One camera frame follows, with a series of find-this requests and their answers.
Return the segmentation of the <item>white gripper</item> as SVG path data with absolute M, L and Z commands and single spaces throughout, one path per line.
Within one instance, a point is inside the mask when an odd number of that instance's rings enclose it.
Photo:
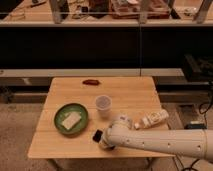
M 105 129 L 101 135 L 101 139 L 99 141 L 99 147 L 103 150 L 113 150 L 115 148 L 114 145 L 111 145 L 108 140 L 108 130 Z

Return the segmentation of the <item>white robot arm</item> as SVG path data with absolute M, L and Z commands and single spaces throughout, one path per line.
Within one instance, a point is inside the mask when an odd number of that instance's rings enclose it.
M 117 116 L 103 130 L 99 144 L 102 149 L 119 146 L 182 155 L 213 163 L 213 130 L 137 131 L 132 129 L 132 120 L 127 115 Z

